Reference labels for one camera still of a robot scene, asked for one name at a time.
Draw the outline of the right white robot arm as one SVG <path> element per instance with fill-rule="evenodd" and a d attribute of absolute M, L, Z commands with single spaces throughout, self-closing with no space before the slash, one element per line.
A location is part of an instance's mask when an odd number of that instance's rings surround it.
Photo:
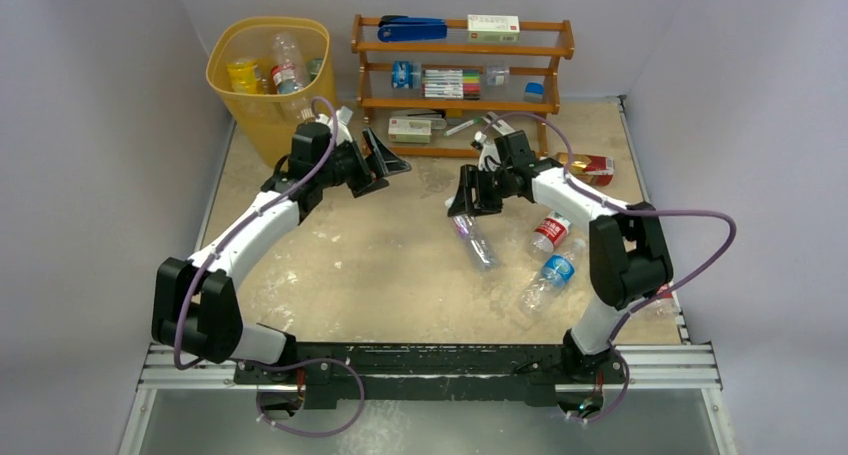
<path fill-rule="evenodd" d="M 494 215 L 504 199 L 520 197 L 564 216 L 587 236 L 594 297 L 566 331 L 561 351 L 564 374 L 584 382 L 608 357 L 627 311 L 657 295 L 673 277 L 658 213 L 648 203 L 605 197 L 556 159 L 539 157 L 522 131 L 499 136 L 492 146 L 497 154 L 492 167 L 483 162 L 461 167 L 447 214 Z"/>

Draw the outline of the clear white-cap bottle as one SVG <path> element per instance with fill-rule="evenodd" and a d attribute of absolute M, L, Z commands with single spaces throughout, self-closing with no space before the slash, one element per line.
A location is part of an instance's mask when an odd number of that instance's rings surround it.
<path fill-rule="evenodd" d="M 281 102 L 283 114 L 292 122 L 302 123 L 312 120 L 314 113 L 311 102 L 304 92 L 311 82 L 296 37 L 287 31 L 275 34 L 272 39 L 272 55 L 272 68 L 280 64 L 292 66 L 296 71 L 299 84 L 299 90 L 294 93 L 278 94 L 284 97 Z"/>

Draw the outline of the green label bottle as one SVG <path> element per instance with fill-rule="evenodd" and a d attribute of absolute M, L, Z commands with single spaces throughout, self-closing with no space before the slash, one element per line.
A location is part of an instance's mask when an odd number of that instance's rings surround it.
<path fill-rule="evenodd" d="M 314 82 L 321 73 L 324 59 L 321 57 L 313 58 L 306 63 L 307 73 L 310 77 L 310 82 Z"/>

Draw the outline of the purple label clear bottle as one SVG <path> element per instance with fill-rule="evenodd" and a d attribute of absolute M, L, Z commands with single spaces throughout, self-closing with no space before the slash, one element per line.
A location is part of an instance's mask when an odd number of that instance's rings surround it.
<path fill-rule="evenodd" d="M 474 217 L 458 215 L 452 217 L 451 221 L 459 238 L 467 248 L 469 256 L 481 271 L 487 271 L 498 266 L 495 252 Z"/>

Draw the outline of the blue label clear bottle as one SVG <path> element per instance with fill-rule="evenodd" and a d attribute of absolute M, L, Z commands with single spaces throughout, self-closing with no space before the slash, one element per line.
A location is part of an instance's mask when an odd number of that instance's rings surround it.
<path fill-rule="evenodd" d="M 564 294 L 587 249 L 587 242 L 578 238 L 566 241 L 561 252 L 552 253 L 521 292 L 519 308 L 530 316 L 541 315 Z"/>

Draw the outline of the yellow label bottle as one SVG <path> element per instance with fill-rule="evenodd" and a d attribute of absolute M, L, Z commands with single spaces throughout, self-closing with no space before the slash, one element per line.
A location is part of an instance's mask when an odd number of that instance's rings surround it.
<path fill-rule="evenodd" d="M 264 94 L 262 72 L 257 59 L 241 57 L 226 64 L 232 91 L 240 94 Z"/>

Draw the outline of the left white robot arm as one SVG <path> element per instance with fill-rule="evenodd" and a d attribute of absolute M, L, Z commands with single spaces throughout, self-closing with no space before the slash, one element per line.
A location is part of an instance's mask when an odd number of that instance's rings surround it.
<path fill-rule="evenodd" d="M 340 121 L 321 116 L 298 125 L 289 153 L 246 211 L 203 249 L 186 259 L 169 257 L 158 267 L 153 340 L 199 361 L 259 364 L 275 384 L 292 380 L 298 370 L 295 336 L 245 322 L 236 291 L 270 248 L 321 203 L 326 189 L 346 186 L 361 197 L 410 171 L 371 128 L 362 135 L 366 152 Z"/>

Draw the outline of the red label red-cap bottle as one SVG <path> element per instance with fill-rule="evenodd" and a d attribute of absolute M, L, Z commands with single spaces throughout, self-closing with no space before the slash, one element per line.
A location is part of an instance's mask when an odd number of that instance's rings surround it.
<path fill-rule="evenodd" d="M 299 90 L 296 71 L 292 66 L 274 66 L 271 69 L 271 79 L 277 94 L 290 94 Z"/>

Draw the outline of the red white label bottle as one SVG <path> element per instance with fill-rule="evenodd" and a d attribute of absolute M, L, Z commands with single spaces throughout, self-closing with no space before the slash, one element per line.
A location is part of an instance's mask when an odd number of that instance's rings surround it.
<path fill-rule="evenodd" d="M 556 211 L 550 211 L 531 234 L 535 252 L 551 254 L 571 232 L 571 221 Z"/>

